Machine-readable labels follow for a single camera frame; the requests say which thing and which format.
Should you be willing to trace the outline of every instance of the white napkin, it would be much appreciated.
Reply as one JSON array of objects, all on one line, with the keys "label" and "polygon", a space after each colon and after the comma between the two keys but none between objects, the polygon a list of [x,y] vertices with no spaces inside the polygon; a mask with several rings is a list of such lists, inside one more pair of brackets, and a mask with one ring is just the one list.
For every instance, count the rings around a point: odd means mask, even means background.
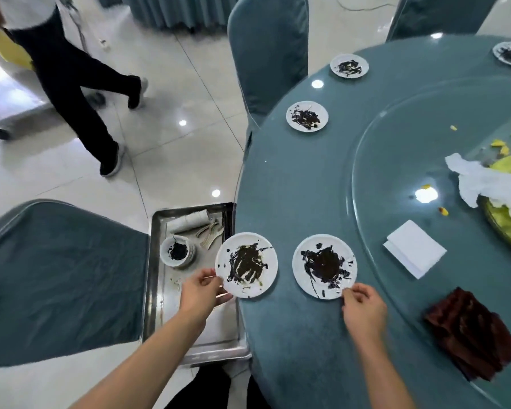
[{"label": "white napkin", "polygon": [[417,279],[447,252],[411,220],[388,235],[384,247]]},{"label": "white napkin", "polygon": [[485,168],[479,162],[470,162],[455,153],[445,158],[447,166],[458,172],[460,196],[472,208],[477,208],[477,197],[486,196],[495,207],[506,205],[511,216],[511,173]]}]

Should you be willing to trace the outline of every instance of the metal tray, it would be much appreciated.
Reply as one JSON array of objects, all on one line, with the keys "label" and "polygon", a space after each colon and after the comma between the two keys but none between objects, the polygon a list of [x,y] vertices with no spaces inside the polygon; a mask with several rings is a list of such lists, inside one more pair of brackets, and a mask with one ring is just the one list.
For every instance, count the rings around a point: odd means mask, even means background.
[{"label": "metal tray", "polygon": [[[192,206],[189,208],[165,209],[153,214],[150,223],[150,249],[148,255],[148,272],[146,282],[146,298],[144,304],[144,322],[142,341],[146,341],[162,326],[177,310],[182,281],[191,272],[201,267],[214,267],[218,249],[223,241],[229,238],[235,229],[236,204]],[[210,250],[206,251],[197,244],[197,257],[183,270],[165,266],[159,258],[159,247],[167,233],[166,223],[172,219],[208,210],[211,217],[223,226],[223,236],[214,241]],[[195,237],[198,228],[180,235],[199,242]],[[206,322],[203,334],[187,352],[181,365],[198,366],[210,362],[230,359],[248,359],[252,357],[238,301],[227,303],[216,308]]]}]

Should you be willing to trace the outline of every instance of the teal table skirt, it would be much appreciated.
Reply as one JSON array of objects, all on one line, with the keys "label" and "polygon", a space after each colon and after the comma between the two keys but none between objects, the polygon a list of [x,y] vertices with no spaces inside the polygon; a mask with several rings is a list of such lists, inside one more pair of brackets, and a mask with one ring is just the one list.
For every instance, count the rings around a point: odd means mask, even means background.
[{"label": "teal table skirt", "polygon": [[123,0],[133,17],[144,25],[162,29],[185,24],[226,26],[229,14],[238,0]]}]

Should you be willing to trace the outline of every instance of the teal tablecloth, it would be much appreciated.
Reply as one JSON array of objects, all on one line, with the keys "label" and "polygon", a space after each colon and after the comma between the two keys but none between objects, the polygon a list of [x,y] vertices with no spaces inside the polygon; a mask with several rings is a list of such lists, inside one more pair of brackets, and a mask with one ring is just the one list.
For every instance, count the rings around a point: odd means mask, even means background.
[{"label": "teal tablecloth", "polygon": [[[363,409],[369,401],[341,302],[305,294],[292,255],[307,236],[346,241],[358,281],[375,286],[389,307],[391,358],[419,407],[511,408],[511,365],[477,391],[434,344],[421,315],[457,285],[471,290],[511,330],[511,249],[479,210],[458,196],[444,157],[488,157],[494,137],[511,144],[511,67],[498,62],[490,36],[421,37],[359,52],[369,72],[341,80],[323,68],[288,93],[255,137],[238,192],[236,231],[264,235],[278,254],[278,277],[242,301],[253,373],[274,409]],[[324,86],[315,89],[313,80]],[[305,134],[286,123],[294,102],[329,112],[323,130]],[[450,129],[456,125],[458,130]],[[430,183],[439,198],[413,199]],[[437,210],[445,206],[450,215]],[[382,243],[413,219],[449,250],[415,280]]]}]

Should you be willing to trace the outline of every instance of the yellow plate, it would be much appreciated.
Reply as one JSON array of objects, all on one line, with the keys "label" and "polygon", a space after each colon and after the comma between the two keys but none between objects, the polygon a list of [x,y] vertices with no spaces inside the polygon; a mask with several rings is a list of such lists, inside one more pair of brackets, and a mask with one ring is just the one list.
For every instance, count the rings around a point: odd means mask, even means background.
[{"label": "yellow plate", "polygon": [[[491,168],[511,173],[511,156],[498,160],[491,165]],[[496,208],[492,206],[488,198],[485,198],[483,210],[492,226],[511,244],[511,217],[509,216],[509,208],[506,206]]]}]

